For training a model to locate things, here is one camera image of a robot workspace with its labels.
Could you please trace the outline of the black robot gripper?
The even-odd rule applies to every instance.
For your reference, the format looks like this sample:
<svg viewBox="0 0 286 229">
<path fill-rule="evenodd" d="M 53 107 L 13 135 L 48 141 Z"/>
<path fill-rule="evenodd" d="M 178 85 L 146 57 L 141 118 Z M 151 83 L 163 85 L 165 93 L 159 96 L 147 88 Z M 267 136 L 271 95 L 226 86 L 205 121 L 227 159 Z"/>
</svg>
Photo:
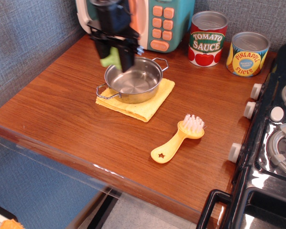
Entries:
<svg viewBox="0 0 286 229">
<path fill-rule="evenodd" d="M 100 59 L 108 57 L 111 47 L 118 49 L 122 72 L 134 65 L 135 54 L 144 53 L 139 33 L 131 28 L 131 11 L 127 0 L 91 0 L 96 22 L 89 21 L 91 38 Z"/>
</svg>

